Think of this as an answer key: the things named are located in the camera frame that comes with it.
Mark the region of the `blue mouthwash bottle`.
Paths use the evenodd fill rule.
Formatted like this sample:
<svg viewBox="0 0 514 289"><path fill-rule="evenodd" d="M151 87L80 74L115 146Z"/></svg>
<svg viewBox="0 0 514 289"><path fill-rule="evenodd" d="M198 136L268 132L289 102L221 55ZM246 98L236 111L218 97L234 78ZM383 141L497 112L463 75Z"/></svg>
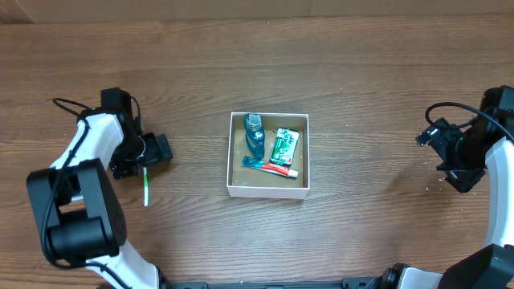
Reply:
<svg viewBox="0 0 514 289"><path fill-rule="evenodd" d="M244 116L247 147L251 155L258 160L264 158L265 132L261 115L250 113Z"/></svg>

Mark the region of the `small teal tube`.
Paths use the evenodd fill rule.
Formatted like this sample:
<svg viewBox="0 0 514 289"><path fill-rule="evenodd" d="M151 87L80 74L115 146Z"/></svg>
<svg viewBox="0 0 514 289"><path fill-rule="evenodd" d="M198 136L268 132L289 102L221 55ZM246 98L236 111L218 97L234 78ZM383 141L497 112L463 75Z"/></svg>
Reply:
<svg viewBox="0 0 514 289"><path fill-rule="evenodd" d="M264 171L267 173L272 173L275 175L280 175L282 177L294 178L296 179L299 176L299 172L294 169L290 169L289 167L277 165L274 163L268 163L265 161L261 161L255 159L253 157L245 156L241 163L242 167L257 169L260 171Z"/></svg>

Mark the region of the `green white toothbrush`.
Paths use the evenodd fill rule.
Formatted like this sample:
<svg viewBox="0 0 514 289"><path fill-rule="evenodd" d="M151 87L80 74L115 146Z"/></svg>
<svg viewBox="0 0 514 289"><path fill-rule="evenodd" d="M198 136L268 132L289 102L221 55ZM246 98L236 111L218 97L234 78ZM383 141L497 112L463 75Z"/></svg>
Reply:
<svg viewBox="0 0 514 289"><path fill-rule="evenodd" d="M149 195L149 178L148 178L148 176L149 176L148 168L147 167L143 167L144 207L148 207L149 206L149 200L150 200L150 195Z"/></svg>

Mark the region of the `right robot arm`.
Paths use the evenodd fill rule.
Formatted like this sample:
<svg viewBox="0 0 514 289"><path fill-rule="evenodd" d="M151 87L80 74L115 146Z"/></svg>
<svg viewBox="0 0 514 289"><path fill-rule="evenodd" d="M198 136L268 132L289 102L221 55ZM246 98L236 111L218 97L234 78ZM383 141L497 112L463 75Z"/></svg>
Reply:
<svg viewBox="0 0 514 289"><path fill-rule="evenodd" d="M404 263L386 269L366 283L368 288L506 288L513 280L513 89L489 88L480 106L453 103L474 113L465 124L444 118L428 120L416 138L441 158L437 169L460 193L489 179L487 234L482 249L443 273L423 271Z"/></svg>

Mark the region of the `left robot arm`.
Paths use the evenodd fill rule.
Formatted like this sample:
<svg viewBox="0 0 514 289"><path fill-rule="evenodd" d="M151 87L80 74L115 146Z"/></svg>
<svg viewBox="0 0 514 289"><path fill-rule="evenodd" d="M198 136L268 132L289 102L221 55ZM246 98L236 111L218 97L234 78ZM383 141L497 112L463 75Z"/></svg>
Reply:
<svg viewBox="0 0 514 289"><path fill-rule="evenodd" d="M27 177L43 255L53 267L94 271L115 288L168 288L161 269L127 239L110 182L171 161L167 136L143 131L137 100L121 88L102 90L99 107L81 108L65 152Z"/></svg>

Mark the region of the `green white packet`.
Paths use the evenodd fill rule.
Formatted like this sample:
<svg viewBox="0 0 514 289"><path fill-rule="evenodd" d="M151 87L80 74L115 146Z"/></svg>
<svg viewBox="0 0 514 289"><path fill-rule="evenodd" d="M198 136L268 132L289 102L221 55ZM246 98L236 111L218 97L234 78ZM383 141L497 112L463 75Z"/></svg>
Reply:
<svg viewBox="0 0 514 289"><path fill-rule="evenodd" d="M287 128L278 128L274 148L271 151L270 162L276 165L291 166L300 134Z"/></svg>

